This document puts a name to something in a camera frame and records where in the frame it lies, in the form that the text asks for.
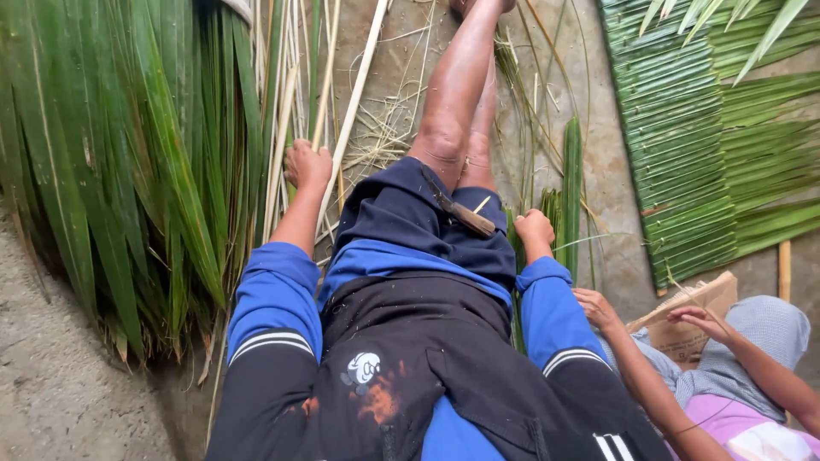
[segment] cardboard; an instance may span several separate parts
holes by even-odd
[[[705,308],[712,315],[724,318],[729,308],[737,302],[737,278],[731,272],[723,272],[709,283],[699,281],[693,287],[683,287],[671,299],[651,313],[626,325],[630,333],[646,326],[652,347],[681,364],[697,363],[709,337],[700,328],[689,323],[671,324],[667,315],[686,306]]]

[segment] wooden knife handle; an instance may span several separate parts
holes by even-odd
[[[460,203],[453,204],[453,217],[485,239],[495,232],[495,224],[492,221]]]

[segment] pink cloth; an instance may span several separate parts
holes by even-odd
[[[738,461],[820,461],[820,440],[766,418],[740,402],[702,394],[686,414]]]

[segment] blue sleeve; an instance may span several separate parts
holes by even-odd
[[[584,309],[572,293],[569,271],[550,257],[525,267],[516,279],[523,293],[521,323],[526,352],[538,368],[559,351],[588,349],[606,360]]]
[[[283,331],[279,340],[306,345],[321,358],[321,323],[313,300],[319,267],[299,247],[270,242],[251,252],[236,290],[236,310],[228,326],[228,361],[248,338]]]

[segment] hand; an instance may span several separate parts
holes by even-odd
[[[667,320],[669,323],[686,322],[697,326],[710,338],[725,345],[729,345],[737,334],[728,323],[695,306],[677,308],[667,315]]]
[[[287,169],[285,179],[296,189],[325,190],[333,173],[333,159],[327,148],[313,152],[310,141],[296,139],[292,148],[287,148]]]
[[[581,307],[584,308],[586,319],[590,321],[592,326],[601,330],[601,333],[606,335],[613,328],[624,327],[623,322],[615,313],[615,309],[599,292],[584,288],[573,288],[572,293]]]
[[[512,224],[524,244],[527,264],[532,264],[543,256],[553,257],[553,250],[549,246],[555,241],[555,230],[540,210],[532,209],[526,212],[526,216],[516,218]]]

